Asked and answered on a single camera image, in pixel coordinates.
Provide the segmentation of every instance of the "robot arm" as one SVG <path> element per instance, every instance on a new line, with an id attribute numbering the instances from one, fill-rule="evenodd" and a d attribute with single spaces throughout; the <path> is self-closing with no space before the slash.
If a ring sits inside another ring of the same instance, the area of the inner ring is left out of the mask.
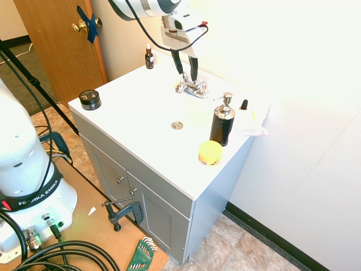
<path id="1" fill-rule="evenodd" d="M 61 230 L 72 223 L 77 194 L 67 184 L 40 143 L 26 109 L 0 79 L 0 211 L 8 215 L 28 235 L 30 250 L 41 248 L 52 236 L 42 217 L 49 214 L 63 222 Z M 19 240 L 11 226 L 0 219 L 0 265 L 18 257 Z"/>
<path id="2" fill-rule="evenodd" d="M 194 10 L 188 8 L 188 0 L 108 0 L 116 14 L 124 20 L 161 16 L 161 35 L 165 46 L 170 49 L 179 74 L 183 67 L 179 57 L 182 51 L 188 55 L 191 65 L 192 81 L 197 79 L 197 58 L 202 52 L 206 22 Z"/>

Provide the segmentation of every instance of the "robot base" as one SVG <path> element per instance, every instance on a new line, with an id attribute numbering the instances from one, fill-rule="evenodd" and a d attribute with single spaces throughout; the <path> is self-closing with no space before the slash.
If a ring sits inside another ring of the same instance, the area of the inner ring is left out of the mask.
<path id="1" fill-rule="evenodd" d="M 52 218 L 62 231 L 71 225 L 77 204 L 75 189 L 60 180 L 58 188 L 39 204 L 18 212 L 9 213 L 22 230 L 35 226 L 42 241 L 53 236 L 46 220 Z M 7 264 L 21 255 L 20 242 L 9 224 L 0 219 L 0 264 Z"/>

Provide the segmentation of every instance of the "sink drain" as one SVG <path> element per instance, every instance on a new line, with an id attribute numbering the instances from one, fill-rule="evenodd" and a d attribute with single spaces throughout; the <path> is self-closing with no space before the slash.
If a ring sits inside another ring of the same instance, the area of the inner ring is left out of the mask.
<path id="1" fill-rule="evenodd" d="M 171 124 L 171 127 L 174 130 L 181 130 L 183 128 L 183 123 L 181 123 L 180 121 L 175 121 Z"/>

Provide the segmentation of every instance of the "white wall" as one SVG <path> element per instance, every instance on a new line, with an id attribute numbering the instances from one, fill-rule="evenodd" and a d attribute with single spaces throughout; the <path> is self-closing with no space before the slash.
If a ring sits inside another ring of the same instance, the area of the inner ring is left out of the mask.
<path id="1" fill-rule="evenodd" d="M 144 65 L 136 23 L 93 5 L 109 79 Z M 230 201 L 328 269 L 361 270 L 361 1 L 191 6 L 210 28 L 200 67 L 272 100 Z"/>
<path id="2" fill-rule="evenodd" d="M 28 34 L 13 0 L 0 0 L 0 39 L 2 41 Z"/>

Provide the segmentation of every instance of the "wooden table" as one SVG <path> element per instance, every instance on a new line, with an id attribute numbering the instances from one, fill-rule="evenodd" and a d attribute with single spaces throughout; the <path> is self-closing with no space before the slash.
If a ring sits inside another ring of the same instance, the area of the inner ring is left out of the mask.
<path id="1" fill-rule="evenodd" d="M 72 185 L 78 194 L 78 203 L 74 210 L 73 223 L 69 228 L 61 232 L 62 240 L 82 240 L 96 244 L 113 257 L 121 271 L 125 271 L 138 241 L 146 235 L 126 217 L 120 220 L 122 229 L 115 232 L 113 225 L 108 221 L 108 213 L 105 207 L 102 207 L 102 203 L 104 203 L 106 198 L 65 160 L 56 158 L 54 161 L 64 175 L 66 182 Z M 96 211 L 88 215 L 92 207 L 95 207 Z M 52 237 L 45 242 L 45 246 L 56 242 L 57 240 Z M 162 250 L 155 252 L 149 271 L 160 271 L 168 261 L 168 258 L 168 255 Z M 69 264 L 75 265 L 82 270 L 99 270 L 99 267 L 87 258 L 69 255 L 67 259 Z M 61 257 L 52 261 L 62 263 Z M 19 264 L 20 257 L 12 263 L 0 266 L 0 270 L 11 271 Z M 42 270 L 44 268 L 44 266 L 39 266 L 39 268 L 36 267 L 30 270 Z"/>

